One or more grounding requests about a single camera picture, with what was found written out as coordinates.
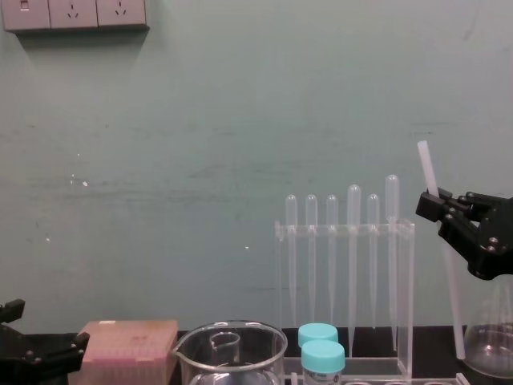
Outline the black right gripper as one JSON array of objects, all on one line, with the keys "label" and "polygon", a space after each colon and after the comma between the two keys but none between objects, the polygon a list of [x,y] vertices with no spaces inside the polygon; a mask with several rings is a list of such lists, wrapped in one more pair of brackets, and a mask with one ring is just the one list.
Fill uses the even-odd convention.
[{"label": "black right gripper", "polygon": [[416,214],[439,223],[438,235],[468,271],[483,280],[512,275],[512,199],[476,192],[455,196],[442,188],[438,195],[423,192]]}]

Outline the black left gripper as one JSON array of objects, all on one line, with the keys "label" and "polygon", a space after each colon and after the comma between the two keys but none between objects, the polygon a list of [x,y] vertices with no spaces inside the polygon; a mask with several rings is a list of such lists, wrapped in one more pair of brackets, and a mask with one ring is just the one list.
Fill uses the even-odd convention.
[{"label": "black left gripper", "polygon": [[[0,305],[0,323],[19,320],[25,301]],[[1,384],[63,384],[65,374],[78,371],[89,343],[79,334],[23,334],[1,325]]]}]

